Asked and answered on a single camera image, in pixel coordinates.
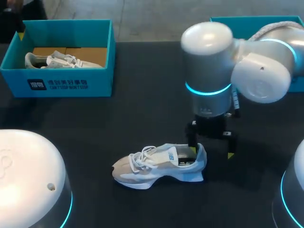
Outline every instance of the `black table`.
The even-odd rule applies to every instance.
[[[111,166],[147,145],[186,143],[191,121],[178,42],[118,43],[111,98],[13,99],[0,85],[0,127],[48,138],[61,152],[75,203],[69,227],[274,227],[271,202],[304,139],[304,94],[273,104],[240,97],[235,156],[226,144],[200,139],[208,153],[202,183],[171,178],[149,190],[115,183]]]

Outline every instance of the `blue shoebox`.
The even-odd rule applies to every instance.
[[[304,26],[299,16],[215,17],[210,21],[227,25],[238,39],[249,39],[263,26],[281,21],[294,21]],[[304,92],[304,75],[293,78],[289,92]]]
[[[0,67],[15,97],[111,96],[115,61],[111,20],[32,20],[24,24],[23,39],[15,34]],[[25,55],[37,47],[106,47],[105,67],[25,69]]]

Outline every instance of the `white sneaker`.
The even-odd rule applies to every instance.
[[[50,56],[36,56],[33,53],[25,55],[25,68],[103,68],[102,66],[81,61],[75,56],[64,55],[55,51]]]
[[[206,163],[207,154],[200,143],[197,155],[186,144],[146,146],[142,152],[131,153],[117,161],[112,175],[124,186],[148,189],[163,176],[187,182],[203,181],[201,172]]]

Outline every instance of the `shoe logo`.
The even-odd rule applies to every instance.
[[[171,161],[173,161],[173,160],[174,160],[173,153],[172,153],[172,152],[168,152],[168,154],[169,154],[169,159],[170,159]]]

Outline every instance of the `shoelace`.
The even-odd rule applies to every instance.
[[[81,61],[80,59],[78,59],[72,55],[66,55],[66,56],[67,57],[65,57],[65,60],[68,62],[68,64],[70,64],[72,66],[72,68],[75,68],[75,67],[81,68],[82,67],[83,61]]]
[[[157,166],[152,165],[151,163],[154,163],[153,160],[151,159],[151,156],[148,155],[148,151],[156,148],[155,146],[145,146],[141,152],[137,153],[130,153],[129,154],[129,163],[131,170],[133,172],[139,172],[139,169],[148,169],[148,168],[156,168]],[[149,159],[151,162],[147,163],[145,162],[146,159]]]

